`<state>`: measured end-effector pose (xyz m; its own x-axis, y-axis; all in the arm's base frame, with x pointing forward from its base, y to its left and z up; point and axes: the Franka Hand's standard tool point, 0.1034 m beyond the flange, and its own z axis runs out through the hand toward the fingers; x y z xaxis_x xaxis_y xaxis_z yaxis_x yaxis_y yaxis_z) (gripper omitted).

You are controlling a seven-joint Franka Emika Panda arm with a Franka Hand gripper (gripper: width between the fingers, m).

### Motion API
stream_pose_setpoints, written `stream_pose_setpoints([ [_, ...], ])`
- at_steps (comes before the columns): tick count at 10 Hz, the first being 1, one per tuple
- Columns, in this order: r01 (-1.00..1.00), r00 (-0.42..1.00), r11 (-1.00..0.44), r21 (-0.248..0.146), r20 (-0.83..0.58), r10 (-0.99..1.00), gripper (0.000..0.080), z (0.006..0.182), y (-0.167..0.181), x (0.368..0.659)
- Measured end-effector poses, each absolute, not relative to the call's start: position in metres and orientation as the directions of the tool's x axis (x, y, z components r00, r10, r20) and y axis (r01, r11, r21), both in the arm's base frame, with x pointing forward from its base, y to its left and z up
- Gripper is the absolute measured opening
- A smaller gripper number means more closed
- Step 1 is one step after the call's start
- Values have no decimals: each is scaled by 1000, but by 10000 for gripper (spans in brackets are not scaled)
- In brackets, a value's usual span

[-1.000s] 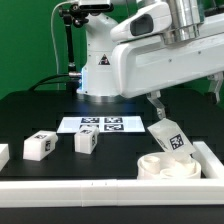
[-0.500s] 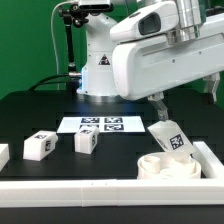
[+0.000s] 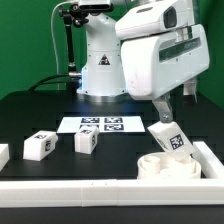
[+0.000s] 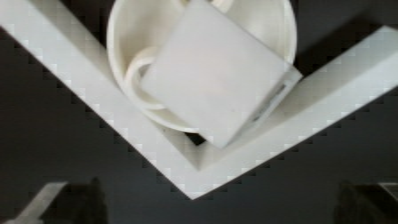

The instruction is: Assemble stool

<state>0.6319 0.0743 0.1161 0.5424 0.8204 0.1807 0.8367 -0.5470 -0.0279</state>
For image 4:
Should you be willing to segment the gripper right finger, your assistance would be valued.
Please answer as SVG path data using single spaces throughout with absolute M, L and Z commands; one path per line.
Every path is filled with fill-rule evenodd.
M 334 224 L 398 224 L 396 182 L 339 184 Z

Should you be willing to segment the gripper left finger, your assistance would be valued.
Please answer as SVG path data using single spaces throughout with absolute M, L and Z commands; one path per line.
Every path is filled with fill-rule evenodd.
M 85 184 L 50 182 L 4 224 L 108 224 L 100 179 Z

